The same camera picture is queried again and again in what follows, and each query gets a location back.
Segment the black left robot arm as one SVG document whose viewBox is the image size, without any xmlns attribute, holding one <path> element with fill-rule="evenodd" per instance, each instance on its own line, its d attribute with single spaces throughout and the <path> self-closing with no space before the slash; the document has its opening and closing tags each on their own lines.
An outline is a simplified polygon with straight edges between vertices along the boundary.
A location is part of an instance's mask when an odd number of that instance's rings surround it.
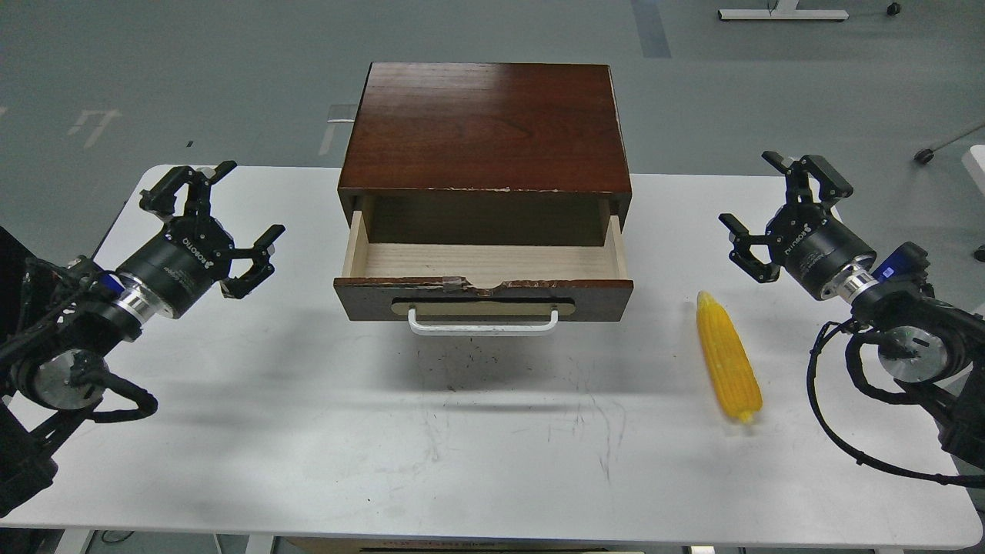
<svg viewBox="0 0 985 554">
<path fill-rule="evenodd" d="M 54 453 L 85 421 L 125 423 L 154 415 L 158 400 L 110 372 L 106 356 L 134 342 L 155 315 L 179 319 L 218 286 L 242 299 L 274 273 L 274 224 L 250 248 L 212 217 L 212 187 L 235 169 L 172 167 L 139 207 L 162 230 L 116 269 L 80 255 L 57 265 L 2 232 L 2 395 L 52 411 L 29 430 L 2 407 L 2 515 L 52 486 Z"/>
</svg>

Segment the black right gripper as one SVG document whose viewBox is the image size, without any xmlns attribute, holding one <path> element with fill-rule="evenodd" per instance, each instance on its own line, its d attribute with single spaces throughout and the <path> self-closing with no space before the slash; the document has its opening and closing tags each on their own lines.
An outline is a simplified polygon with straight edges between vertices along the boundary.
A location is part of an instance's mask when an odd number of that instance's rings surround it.
<svg viewBox="0 0 985 554">
<path fill-rule="evenodd" d="M 823 155 L 803 155 L 794 160 L 775 151 L 761 158 L 785 178 L 785 205 L 768 223 L 765 235 L 750 234 L 732 213 L 719 214 L 730 234 L 729 260 L 757 283 L 775 282 L 781 268 L 817 301 L 835 295 L 831 281 L 853 262 L 869 269 L 876 249 L 852 232 L 831 210 L 854 193 L 854 187 Z M 766 246 L 770 261 L 753 254 L 753 246 Z"/>
</svg>

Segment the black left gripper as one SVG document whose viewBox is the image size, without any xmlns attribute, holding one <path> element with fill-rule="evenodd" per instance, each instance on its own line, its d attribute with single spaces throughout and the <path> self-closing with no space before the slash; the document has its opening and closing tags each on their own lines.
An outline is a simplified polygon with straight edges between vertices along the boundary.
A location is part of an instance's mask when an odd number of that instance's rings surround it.
<svg viewBox="0 0 985 554">
<path fill-rule="evenodd" d="M 181 318 L 217 281 L 225 298 L 244 299 L 275 272 L 273 245 L 284 234 L 284 225 L 271 225 L 251 248 L 237 249 L 232 236 L 211 217 L 212 187 L 236 168 L 234 161 L 214 168 L 172 167 L 151 189 L 139 193 L 141 210 L 165 224 L 124 260 L 117 273 L 155 295 L 166 318 Z M 177 193 L 183 189 L 184 211 L 177 214 Z M 242 259 L 250 266 L 239 277 L 229 277 L 232 260 Z"/>
</svg>

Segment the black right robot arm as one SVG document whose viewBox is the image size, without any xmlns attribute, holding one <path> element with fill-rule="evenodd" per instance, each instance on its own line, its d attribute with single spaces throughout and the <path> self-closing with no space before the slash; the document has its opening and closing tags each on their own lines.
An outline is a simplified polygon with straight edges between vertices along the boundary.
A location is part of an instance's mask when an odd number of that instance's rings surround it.
<svg viewBox="0 0 985 554">
<path fill-rule="evenodd" d="M 902 469 L 845 442 L 827 424 L 816 395 L 817 362 L 837 333 L 848 335 L 844 355 L 855 389 L 887 405 L 922 408 L 939 425 L 940 448 L 982 469 L 983 316 L 940 301 L 927 279 L 927 253 L 904 242 L 883 262 L 843 224 L 834 206 L 852 185 L 822 155 L 798 160 L 765 151 L 763 160 L 785 179 L 785 201 L 754 235 L 722 213 L 731 262 L 753 280 L 774 282 L 787 273 L 813 299 L 840 298 L 850 318 L 817 333 L 806 370 L 810 410 L 824 434 L 860 466 L 941 485 L 982 489 L 983 476 L 942 476 Z"/>
</svg>

